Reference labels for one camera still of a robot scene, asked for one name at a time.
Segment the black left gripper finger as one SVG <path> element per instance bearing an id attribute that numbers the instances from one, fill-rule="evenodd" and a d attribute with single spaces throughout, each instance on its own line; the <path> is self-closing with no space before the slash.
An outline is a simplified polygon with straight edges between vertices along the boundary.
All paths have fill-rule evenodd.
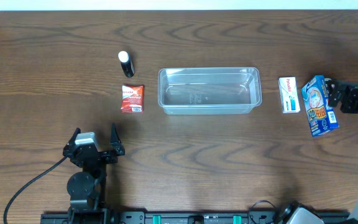
<path id="1" fill-rule="evenodd" d="M 72 135 L 72 137 L 71 137 L 71 138 L 69 139 L 69 141 L 68 141 L 68 145 L 69 145 L 69 146 L 75 145 L 76 137 L 77 137 L 77 135 L 80 134 L 80 133 L 81 133 L 81 129 L 80 129 L 80 128 L 76 128 L 75 131 L 74 131 L 74 133 L 73 133 L 73 135 Z"/>
<path id="2" fill-rule="evenodd" d="M 117 134 L 115 123 L 111 125 L 111 137 L 109 143 L 113 149 L 120 149 L 122 147 L 122 142 Z"/>

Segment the blue Cool Fever box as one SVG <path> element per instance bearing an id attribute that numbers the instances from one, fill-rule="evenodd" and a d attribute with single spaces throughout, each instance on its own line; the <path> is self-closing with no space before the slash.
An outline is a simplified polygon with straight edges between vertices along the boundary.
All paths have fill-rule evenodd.
<path id="1" fill-rule="evenodd" d="M 314 76 L 302 89 L 306 116 L 313 137 L 339 127 L 334 109 L 328 105 L 329 94 L 323 75 Z"/>

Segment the white Panadol box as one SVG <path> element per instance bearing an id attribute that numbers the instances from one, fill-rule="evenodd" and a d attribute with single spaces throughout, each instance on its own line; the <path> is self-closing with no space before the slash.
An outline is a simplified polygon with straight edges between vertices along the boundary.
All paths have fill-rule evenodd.
<path id="1" fill-rule="evenodd" d="M 280 99 L 282 103 L 282 112 L 299 113 L 300 104 L 295 77 L 281 77 L 278 79 Z"/>

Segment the clear plastic container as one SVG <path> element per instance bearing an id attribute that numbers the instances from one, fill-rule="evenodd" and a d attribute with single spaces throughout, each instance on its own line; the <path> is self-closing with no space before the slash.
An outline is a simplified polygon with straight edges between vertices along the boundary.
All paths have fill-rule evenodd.
<path id="1" fill-rule="evenodd" d="M 255 67 L 163 68 L 158 104 L 166 114 L 247 114 L 262 103 Z"/>

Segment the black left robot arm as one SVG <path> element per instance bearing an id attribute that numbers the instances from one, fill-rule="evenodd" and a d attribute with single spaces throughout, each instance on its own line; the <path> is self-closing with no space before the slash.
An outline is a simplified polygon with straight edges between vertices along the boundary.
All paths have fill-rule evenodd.
<path id="1" fill-rule="evenodd" d="M 125 154 L 115 124 L 111 126 L 110 145 L 110 150 L 99 151 L 96 134 L 82 133 L 77 128 L 63 148 L 63 156 L 82 169 L 67 182 L 67 192 L 70 195 L 68 215 L 71 222 L 83 215 L 104 213 L 106 166 L 115 164 L 117 158 Z"/>

